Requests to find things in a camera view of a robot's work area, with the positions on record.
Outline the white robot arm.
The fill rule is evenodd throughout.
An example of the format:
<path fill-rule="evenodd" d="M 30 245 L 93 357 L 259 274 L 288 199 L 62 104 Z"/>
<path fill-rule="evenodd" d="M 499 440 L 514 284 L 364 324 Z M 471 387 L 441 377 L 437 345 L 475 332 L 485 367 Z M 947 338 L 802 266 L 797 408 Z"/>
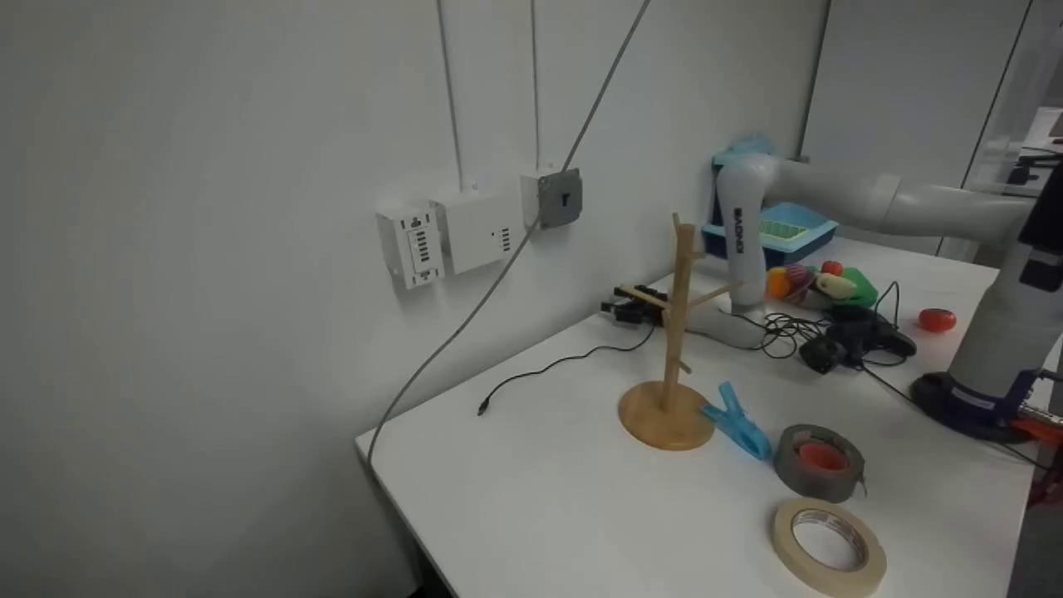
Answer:
<path fill-rule="evenodd" d="M 1063 336 L 1063 168 L 1054 168 L 1020 218 L 947 372 L 928 372 L 909 398 L 940 424 L 1024 440 L 1020 404 L 1051 377 L 1046 351 Z"/>

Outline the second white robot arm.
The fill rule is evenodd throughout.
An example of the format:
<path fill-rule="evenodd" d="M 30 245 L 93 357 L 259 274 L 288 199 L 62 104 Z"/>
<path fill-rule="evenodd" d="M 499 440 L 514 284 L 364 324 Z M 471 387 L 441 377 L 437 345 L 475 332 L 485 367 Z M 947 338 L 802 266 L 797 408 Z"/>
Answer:
<path fill-rule="evenodd" d="M 723 218 L 730 306 L 758 309 L 766 289 L 762 210 L 797 203 L 840 226 L 887 235 L 954 235 L 1008 252 L 1012 230 L 1034 211 L 1031 199 L 990 197 L 961 185 L 905 181 L 817 168 L 766 151 L 737 151 L 713 172 Z"/>

